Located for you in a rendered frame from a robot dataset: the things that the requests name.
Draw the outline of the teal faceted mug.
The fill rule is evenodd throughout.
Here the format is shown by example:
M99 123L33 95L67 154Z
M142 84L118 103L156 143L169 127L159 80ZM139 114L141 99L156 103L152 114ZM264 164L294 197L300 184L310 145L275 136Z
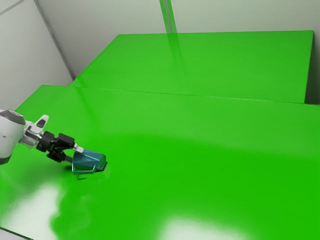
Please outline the teal faceted mug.
M73 154L71 170L74 175L86 175L101 172L107 165L106 156L100 152L83 149Z

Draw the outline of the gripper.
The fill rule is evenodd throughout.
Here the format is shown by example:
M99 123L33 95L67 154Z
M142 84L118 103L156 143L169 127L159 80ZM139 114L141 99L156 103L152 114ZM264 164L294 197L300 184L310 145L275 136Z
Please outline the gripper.
M49 131L45 131L36 145L36 149L47 153L47 157L55 162L72 163L73 158L66 155L64 150L74 150L78 153L83 153L84 148L80 147L73 137L59 133L57 137Z

